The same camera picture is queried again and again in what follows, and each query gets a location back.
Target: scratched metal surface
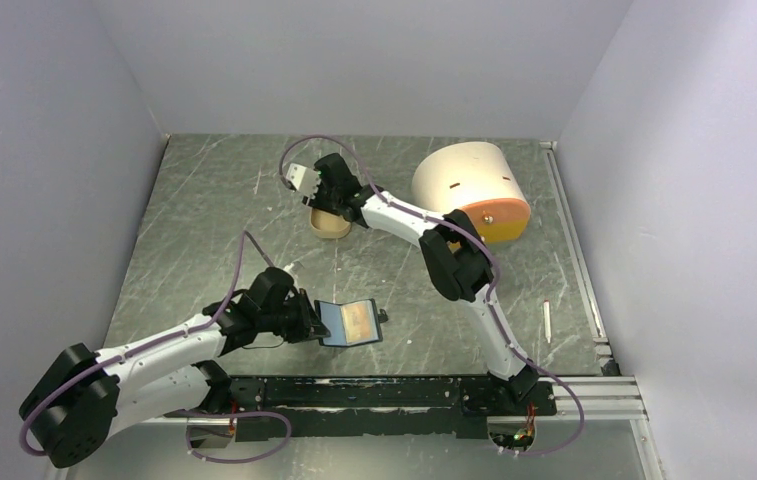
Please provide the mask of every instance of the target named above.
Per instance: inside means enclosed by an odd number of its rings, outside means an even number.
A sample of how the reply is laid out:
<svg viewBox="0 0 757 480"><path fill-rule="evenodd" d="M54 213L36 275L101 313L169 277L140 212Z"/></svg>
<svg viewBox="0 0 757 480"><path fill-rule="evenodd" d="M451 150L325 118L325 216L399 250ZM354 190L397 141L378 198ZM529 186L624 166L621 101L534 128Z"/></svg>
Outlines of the scratched metal surface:
<svg viewBox="0 0 757 480"><path fill-rule="evenodd" d="M538 422L535 448L556 445L574 421ZM203 453L245 458L272 448L268 442L231 443ZM639 480L646 478L628 420L590 420L568 449L545 457L514 458L482 447L488 440L453 435L295 438L273 457L244 465L203 464L186 454L183 426L135 425L71 468L68 480L234 478L361 480L549 478Z"/></svg>
<svg viewBox="0 0 757 480"><path fill-rule="evenodd" d="M174 326L222 298L236 262L239 232L247 228L283 266L299 260L300 285L313 299L375 298L386 308L384 341L347 350L311 342L241 350L220 358L233 374L369 375L482 373L481 351L457 305L431 286L417 249L374 230L353 228L341 240L321 240L308 209L276 176L284 135L175 135L169 142L140 226L136 248L105 345ZM427 137L344 137L354 144L382 187L412 200L410 179L430 152L464 140ZM494 140L531 204L522 237L495 245L502 264L499 298L516 337L541 365L560 374L598 374L590 324L578 289L555 202L536 141ZM297 149L312 165L338 147L318 140ZM239 285L265 268L247 249ZM553 339L543 332L542 302L551 301ZM255 346L277 337L258 337Z"/></svg>

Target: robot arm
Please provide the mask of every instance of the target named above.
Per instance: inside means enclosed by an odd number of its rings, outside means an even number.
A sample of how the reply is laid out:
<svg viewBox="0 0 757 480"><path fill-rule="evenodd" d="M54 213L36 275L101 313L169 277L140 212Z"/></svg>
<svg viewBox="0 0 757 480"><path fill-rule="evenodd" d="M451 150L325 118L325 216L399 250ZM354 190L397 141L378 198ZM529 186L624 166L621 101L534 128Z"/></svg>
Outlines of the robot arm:
<svg viewBox="0 0 757 480"><path fill-rule="evenodd" d="M379 198L361 186L339 154L319 159L313 170L290 164L287 180L308 206L339 215L366 228L391 233L418 247L431 282L440 294L460 303L478 336L487 369L521 399L539 374L511 351L528 355L508 327L501 304L492 292L485 298L493 274L483 253L465 237L426 218L443 218L480 240L469 217L460 210L443 215L403 202L386 191Z"/></svg>
<svg viewBox="0 0 757 480"><path fill-rule="evenodd" d="M223 413L232 400L249 393L253 401L254 393L233 391L230 377L213 359L252 343L260 332L288 343L330 335L307 293L296 290L293 278L274 267L259 274L238 299L235 295L217 322L208 325L219 306L127 345L92 352L77 344L64 350L22 403L23 420L71 378L105 359L119 361L86 376L35 417L31 433L52 463L58 468L74 465L112 435L152 417L190 409ZM174 338L159 341L169 334ZM155 345L125 358L147 344Z"/></svg>

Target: black mounting rail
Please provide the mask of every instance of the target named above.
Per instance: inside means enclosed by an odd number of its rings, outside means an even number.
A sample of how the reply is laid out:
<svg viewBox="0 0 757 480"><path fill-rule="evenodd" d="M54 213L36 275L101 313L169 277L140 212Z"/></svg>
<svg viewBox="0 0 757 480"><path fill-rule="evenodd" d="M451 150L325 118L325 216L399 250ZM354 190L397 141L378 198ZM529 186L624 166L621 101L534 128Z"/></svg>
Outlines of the black mounting rail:
<svg viewBox="0 0 757 480"><path fill-rule="evenodd" d="M488 375L232 379L239 407L285 415L294 437L455 434L486 439L488 416L524 417L529 404L537 416L557 413L551 383L538 382L516 401ZM238 428L237 441L280 438L286 432L268 418L240 420Z"/></svg>

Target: small white stick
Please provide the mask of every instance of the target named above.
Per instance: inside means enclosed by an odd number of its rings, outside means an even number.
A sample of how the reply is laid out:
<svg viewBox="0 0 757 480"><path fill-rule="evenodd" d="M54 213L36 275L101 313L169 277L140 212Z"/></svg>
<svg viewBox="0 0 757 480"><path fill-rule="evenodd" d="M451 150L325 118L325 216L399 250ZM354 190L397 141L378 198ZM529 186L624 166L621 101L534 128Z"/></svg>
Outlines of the small white stick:
<svg viewBox="0 0 757 480"><path fill-rule="evenodd" d="M549 301L543 300L543 326L546 329L546 343L552 343L552 314L549 311Z"/></svg>

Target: small mirror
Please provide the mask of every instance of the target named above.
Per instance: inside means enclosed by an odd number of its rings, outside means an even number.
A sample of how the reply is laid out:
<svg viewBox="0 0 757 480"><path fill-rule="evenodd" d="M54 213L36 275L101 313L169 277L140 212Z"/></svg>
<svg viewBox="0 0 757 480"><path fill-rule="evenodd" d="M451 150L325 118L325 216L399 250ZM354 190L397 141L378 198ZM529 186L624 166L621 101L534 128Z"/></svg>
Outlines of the small mirror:
<svg viewBox="0 0 757 480"><path fill-rule="evenodd" d="M320 338L325 347L355 347L380 342L381 324L387 321L387 312L375 307L375 300L337 305L316 301L316 312L330 336Z"/></svg>

